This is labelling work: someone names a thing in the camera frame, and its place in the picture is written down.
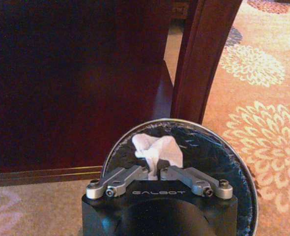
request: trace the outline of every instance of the screw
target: screw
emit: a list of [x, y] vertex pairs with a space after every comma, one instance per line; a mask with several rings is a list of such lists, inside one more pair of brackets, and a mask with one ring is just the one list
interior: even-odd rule
[[108, 188], [106, 190], [106, 195], [110, 198], [114, 197], [116, 190], [114, 188]]
[[91, 180], [89, 186], [91, 188], [97, 188], [99, 186], [99, 180], [98, 179]]
[[219, 180], [219, 187], [221, 188], [228, 188], [229, 182], [228, 180], [221, 179]]
[[203, 194], [209, 198], [213, 196], [213, 190], [210, 187], [206, 187], [203, 191]]

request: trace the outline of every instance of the floor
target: floor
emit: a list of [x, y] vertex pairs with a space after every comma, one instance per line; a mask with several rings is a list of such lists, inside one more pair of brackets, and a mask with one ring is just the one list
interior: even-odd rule
[[[172, 80], [181, 25], [170, 29]], [[244, 0], [229, 34], [203, 125], [254, 173], [258, 236], [290, 236], [290, 4]], [[87, 180], [0, 187], [0, 236], [81, 236]]]

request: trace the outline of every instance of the dark wood furniture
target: dark wood furniture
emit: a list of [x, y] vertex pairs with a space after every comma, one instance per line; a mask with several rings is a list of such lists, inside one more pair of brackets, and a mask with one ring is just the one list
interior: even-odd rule
[[188, 15], [190, 0], [174, 0], [171, 18], [185, 20]]
[[[173, 117], [202, 120], [241, 1], [224, 2], [192, 1]], [[169, 117], [171, 6], [0, 0], [0, 185], [98, 177], [124, 132]]]

